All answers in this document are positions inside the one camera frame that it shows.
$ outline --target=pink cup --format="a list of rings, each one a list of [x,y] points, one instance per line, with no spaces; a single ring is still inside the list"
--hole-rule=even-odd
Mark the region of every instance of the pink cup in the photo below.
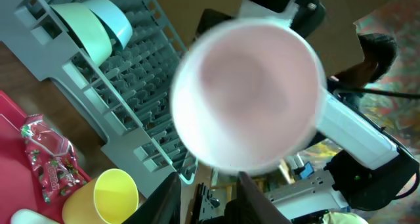
[[[171,112],[187,149],[227,173],[264,173],[315,132],[324,85],[311,46],[275,19],[229,21],[184,57]]]

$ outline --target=screw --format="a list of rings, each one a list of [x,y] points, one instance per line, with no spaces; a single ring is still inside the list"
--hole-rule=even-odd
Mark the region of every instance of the screw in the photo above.
[[[309,3],[307,6],[310,10],[315,10],[316,9],[316,5],[314,3]]]

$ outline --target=cup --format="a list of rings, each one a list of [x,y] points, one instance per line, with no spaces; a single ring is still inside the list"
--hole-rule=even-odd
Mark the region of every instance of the cup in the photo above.
[[[122,51],[133,35],[125,14],[110,0],[88,0],[83,4],[102,21],[110,37],[118,40],[117,48]]]
[[[173,121],[203,163],[225,173],[264,173],[315,133],[324,77],[312,47],[276,19],[227,21],[181,60]]]
[[[120,224],[138,206],[138,191],[133,178],[120,169],[109,169],[78,189],[64,203],[65,224]]]
[[[81,3],[51,5],[71,31],[70,35],[83,47],[92,61],[100,66],[112,52],[111,40],[99,19]]]

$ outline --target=red tray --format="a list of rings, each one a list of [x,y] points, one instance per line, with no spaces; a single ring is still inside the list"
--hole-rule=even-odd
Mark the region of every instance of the red tray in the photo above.
[[[26,116],[0,91],[0,223],[10,223],[12,215],[22,208],[63,223],[61,211],[67,196],[61,197],[53,205],[46,204],[41,185],[25,155],[25,144],[19,129]],[[91,180],[83,170],[79,169],[79,172],[87,181]]]

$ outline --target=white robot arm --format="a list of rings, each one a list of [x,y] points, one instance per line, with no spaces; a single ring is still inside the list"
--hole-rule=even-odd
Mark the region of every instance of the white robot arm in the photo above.
[[[285,26],[291,26],[297,22],[299,9],[304,8],[318,16],[312,18],[309,28],[300,26],[302,31],[297,32],[303,37],[323,18],[322,11],[316,11],[323,8],[318,0],[287,0],[284,5],[279,5],[280,1],[243,0],[238,17],[277,18]],[[395,199],[415,173],[418,176],[419,163],[404,146],[327,90],[324,95],[324,111],[317,129],[343,151],[308,179],[266,194],[290,220],[347,206],[365,211],[378,210]]]

